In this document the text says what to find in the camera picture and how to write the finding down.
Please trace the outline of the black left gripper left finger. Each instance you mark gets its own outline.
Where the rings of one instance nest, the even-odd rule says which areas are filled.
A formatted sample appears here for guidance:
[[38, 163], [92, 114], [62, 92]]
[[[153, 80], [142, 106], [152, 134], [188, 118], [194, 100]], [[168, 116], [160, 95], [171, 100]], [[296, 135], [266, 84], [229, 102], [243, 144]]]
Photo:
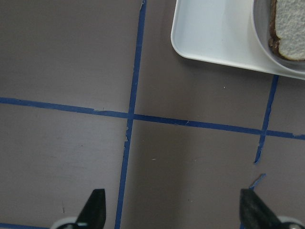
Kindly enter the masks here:
[[105, 189], [94, 189], [78, 215], [74, 229], [102, 229], [106, 221]]

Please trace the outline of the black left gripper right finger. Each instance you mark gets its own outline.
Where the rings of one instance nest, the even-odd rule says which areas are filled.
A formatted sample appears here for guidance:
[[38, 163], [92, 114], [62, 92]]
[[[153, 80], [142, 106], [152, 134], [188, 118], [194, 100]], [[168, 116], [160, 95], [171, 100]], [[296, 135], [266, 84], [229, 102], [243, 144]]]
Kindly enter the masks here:
[[245, 229], [276, 229], [282, 224], [251, 189], [240, 190], [239, 217]]

